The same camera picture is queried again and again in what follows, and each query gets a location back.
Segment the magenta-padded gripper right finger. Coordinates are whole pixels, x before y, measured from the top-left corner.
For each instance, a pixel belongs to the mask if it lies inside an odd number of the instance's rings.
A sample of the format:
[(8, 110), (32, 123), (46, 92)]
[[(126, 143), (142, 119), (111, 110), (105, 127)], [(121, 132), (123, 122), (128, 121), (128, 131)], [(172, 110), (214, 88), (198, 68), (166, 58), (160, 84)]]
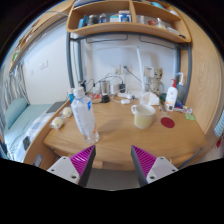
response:
[(134, 145), (131, 146), (131, 156), (141, 187), (178, 171), (165, 157), (155, 157)]

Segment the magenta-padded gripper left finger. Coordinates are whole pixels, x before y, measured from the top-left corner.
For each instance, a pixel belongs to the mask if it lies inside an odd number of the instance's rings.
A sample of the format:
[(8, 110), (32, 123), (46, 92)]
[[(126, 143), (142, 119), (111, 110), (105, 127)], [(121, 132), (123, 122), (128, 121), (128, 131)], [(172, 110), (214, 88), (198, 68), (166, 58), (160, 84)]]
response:
[(95, 155), (96, 149), (92, 145), (71, 157), (62, 156), (48, 169), (48, 172), (81, 187), (85, 187), (90, 176)]

